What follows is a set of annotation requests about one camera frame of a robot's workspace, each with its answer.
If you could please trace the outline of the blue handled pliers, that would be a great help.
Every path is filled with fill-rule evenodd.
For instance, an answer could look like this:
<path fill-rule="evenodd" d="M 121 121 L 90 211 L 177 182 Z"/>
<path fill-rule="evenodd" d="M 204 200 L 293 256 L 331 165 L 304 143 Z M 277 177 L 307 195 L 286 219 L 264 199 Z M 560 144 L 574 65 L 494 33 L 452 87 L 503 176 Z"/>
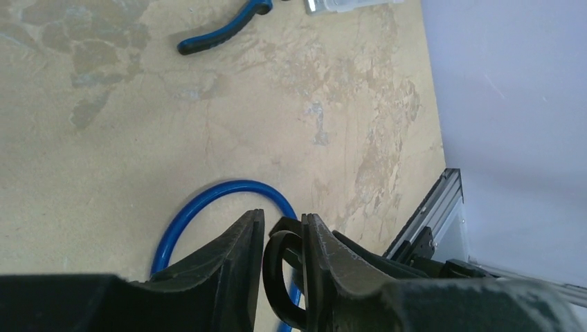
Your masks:
<path fill-rule="evenodd" d="M 240 11 L 225 26 L 210 33 L 190 37 L 177 44 L 177 51 L 181 55 L 191 55 L 210 50 L 227 42 L 241 31 L 256 15 L 266 15 L 273 9 L 271 0 L 247 1 Z"/>

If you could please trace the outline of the blue cable lock loop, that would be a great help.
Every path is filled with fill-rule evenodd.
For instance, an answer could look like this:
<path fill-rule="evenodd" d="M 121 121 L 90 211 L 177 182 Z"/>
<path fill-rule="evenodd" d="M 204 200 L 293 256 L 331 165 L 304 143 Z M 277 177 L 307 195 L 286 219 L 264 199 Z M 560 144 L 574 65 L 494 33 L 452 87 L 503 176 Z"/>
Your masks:
<path fill-rule="evenodd" d="M 226 181 L 196 195 L 179 210 L 156 249 L 150 274 L 152 282 L 181 286 L 181 294 L 195 294 L 192 310 L 174 319 L 193 318 L 198 331 L 252 331 L 255 325 L 264 247 L 264 213 L 246 212 L 226 231 L 197 251 L 170 263 L 179 237 L 207 205 L 238 192 L 259 194 L 274 203 L 283 219 L 295 227 L 298 217 L 288 200 L 273 187 L 252 180 Z"/>

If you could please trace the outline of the black lock body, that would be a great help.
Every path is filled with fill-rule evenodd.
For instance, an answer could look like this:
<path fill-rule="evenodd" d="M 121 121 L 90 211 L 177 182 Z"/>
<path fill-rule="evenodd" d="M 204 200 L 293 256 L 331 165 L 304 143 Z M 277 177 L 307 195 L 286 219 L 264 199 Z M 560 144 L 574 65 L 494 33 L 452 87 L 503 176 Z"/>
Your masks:
<path fill-rule="evenodd" d="M 285 216 L 269 232 L 269 241 L 264 249 L 264 290 L 276 316 L 291 328 L 304 331 L 307 328 L 306 312 L 297 305 L 299 296 L 290 297 L 288 293 L 282 267 L 284 262 L 293 269 L 292 285 L 302 292 L 302 224 Z"/>

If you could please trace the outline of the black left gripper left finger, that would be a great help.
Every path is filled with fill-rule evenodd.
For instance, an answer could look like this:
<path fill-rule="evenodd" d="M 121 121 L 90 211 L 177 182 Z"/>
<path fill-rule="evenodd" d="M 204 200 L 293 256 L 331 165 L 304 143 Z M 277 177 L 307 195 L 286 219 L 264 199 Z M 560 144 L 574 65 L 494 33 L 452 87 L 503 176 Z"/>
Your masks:
<path fill-rule="evenodd" d="M 111 274 L 4 275 L 2 331 L 252 331 L 264 213 L 245 212 L 216 239 L 146 282 Z"/>

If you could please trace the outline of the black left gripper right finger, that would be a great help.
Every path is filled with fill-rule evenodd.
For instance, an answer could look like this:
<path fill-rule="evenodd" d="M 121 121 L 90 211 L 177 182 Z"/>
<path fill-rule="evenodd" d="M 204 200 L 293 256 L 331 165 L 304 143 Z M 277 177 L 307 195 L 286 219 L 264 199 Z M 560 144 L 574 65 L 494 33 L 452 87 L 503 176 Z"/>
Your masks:
<path fill-rule="evenodd" d="M 301 218 L 308 331 L 581 331 L 569 303 L 525 280 L 394 279 Z"/>

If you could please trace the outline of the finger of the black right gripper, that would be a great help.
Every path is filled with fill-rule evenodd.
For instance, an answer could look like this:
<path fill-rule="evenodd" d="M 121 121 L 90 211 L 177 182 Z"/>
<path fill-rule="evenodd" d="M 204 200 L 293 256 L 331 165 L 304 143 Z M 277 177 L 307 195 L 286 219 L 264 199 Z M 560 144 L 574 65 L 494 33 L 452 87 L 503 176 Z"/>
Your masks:
<path fill-rule="evenodd" d="M 429 279 L 430 277 L 415 268 L 407 266 L 405 264 L 401 264 L 397 261 L 393 261 L 382 257 L 380 255 L 376 255 L 358 243 L 355 243 L 353 240 L 346 237 L 344 234 L 340 233 L 337 230 L 333 231 L 333 235 L 342 242 L 345 246 L 347 246 L 350 250 L 355 252 L 360 258 L 368 262 L 371 266 L 377 268 L 378 270 L 382 271 L 383 273 L 393 277 L 395 279 Z"/>

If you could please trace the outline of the clear plastic screw organizer box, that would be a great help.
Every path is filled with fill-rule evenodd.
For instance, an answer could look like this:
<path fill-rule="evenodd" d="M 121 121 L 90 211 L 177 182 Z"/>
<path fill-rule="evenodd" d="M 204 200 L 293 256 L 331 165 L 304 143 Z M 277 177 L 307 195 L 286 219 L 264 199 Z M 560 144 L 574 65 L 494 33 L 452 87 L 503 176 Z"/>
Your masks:
<path fill-rule="evenodd" d="M 308 15 L 349 12 L 357 8 L 387 3 L 403 3 L 402 0 L 304 0 Z"/>

